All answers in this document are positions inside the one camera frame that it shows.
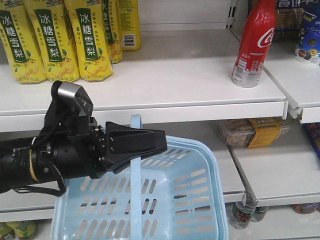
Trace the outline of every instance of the yellow bottle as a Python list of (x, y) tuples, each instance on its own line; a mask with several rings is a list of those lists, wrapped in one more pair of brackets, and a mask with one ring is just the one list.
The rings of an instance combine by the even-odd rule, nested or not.
[(107, 43), (102, 0), (65, 0), (72, 23), (80, 75), (88, 82), (111, 76), (111, 54)]
[(36, 34), (22, 0), (0, 0), (0, 36), (19, 83), (38, 84), (47, 79)]
[(117, 64), (123, 59), (117, 0), (102, 0), (102, 4), (106, 39), (109, 44), (112, 62)]
[(123, 51), (136, 51), (141, 48), (138, 0), (117, 0), (119, 28)]
[(75, 39), (63, 0), (23, 0), (23, 3), (36, 31), (47, 78), (78, 80)]

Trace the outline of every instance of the packaged food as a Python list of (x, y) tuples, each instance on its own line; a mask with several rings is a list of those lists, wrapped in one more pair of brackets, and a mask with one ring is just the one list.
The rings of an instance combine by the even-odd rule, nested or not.
[(103, 81), (114, 71), (102, 0), (65, 0), (64, 4), (71, 19), (81, 77), (88, 82)]
[[(269, 145), (297, 125), (294, 120), (283, 120), (281, 117), (229, 119), (219, 122), (219, 130), (228, 146), (248, 148)], [(262, 140), (258, 139), (258, 144), (253, 146), (254, 137), (261, 137)]]
[(117, 0), (117, 3), (122, 50), (136, 51), (141, 48), (138, 0)]
[[(248, 1), (248, 11), (256, 5), (258, 0)], [(299, 35), (303, 17), (303, 6), (316, 3), (317, 0), (277, 0), (276, 2), (276, 29), (274, 39), (292, 38)]]
[(63, 0), (23, 0), (36, 31), (44, 71), (51, 81), (80, 78), (75, 39)]
[(7, 221), (6, 224), (13, 229), (19, 240), (31, 240), (38, 234), (36, 221)]
[(15, 232), (5, 222), (0, 222), (0, 240), (14, 240)]
[(313, 150), (320, 159), (320, 122), (304, 123), (303, 129), (306, 132)]
[(36, 34), (22, 0), (0, 0), (0, 35), (19, 83), (38, 84), (47, 79)]
[(308, 4), (303, 8), (303, 18), (295, 59), (310, 66), (320, 65), (320, 3)]
[(103, 0), (102, 4), (106, 39), (109, 44), (112, 63), (117, 64), (123, 59), (117, 0)]
[(291, 206), (298, 214), (311, 214), (317, 210), (317, 208), (319, 207), (319, 204), (320, 204), (319, 202), (314, 202), (314, 203), (293, 204)]

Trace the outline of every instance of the glass jar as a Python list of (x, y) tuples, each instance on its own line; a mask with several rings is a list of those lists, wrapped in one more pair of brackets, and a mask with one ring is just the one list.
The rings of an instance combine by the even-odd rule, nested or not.
[(257, 206), (252, 214), (251, 221), (252, 222), (260, 222), (266, 215), (269, 206)]
[(249, 193), (246, 193), (245, 204), (242, 201), (233, 203), (230, 224), (235, 229), (245, 229), (249, 225), (256, 207), (257, 202)]
[(311, 214), (315, 210), (317, 210), (317, 208), (319, 207), (319, 204), (320, 202), (314, 202), (314, 203), (293, 204), (291, 206), (298, 214)]

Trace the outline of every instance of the coca-cola logo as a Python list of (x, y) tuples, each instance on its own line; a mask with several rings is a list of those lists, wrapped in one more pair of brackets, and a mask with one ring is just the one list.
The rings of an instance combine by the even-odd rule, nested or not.
[(265, 48), (269, 46), (272, 43), (272, 39), (274, 38), (275, 35), (275, 29), (270, 28), (265, 34), (263, 34), (259, 41), (258, 41), (258, 47), (259, 48)]

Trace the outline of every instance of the robotic arm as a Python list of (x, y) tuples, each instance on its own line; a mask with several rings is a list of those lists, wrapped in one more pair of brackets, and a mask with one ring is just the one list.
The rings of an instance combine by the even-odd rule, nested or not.
[[(130, 160), (167, 149), (164, 131), (105, 123), (92, 117), (93, 103), (80, 85), (56, 81), (39, 136), (0, 142), (0, 193), (61, 196), (65, 179), (119, 172)], [(59, 190), (34, 184), (57, 181)]]

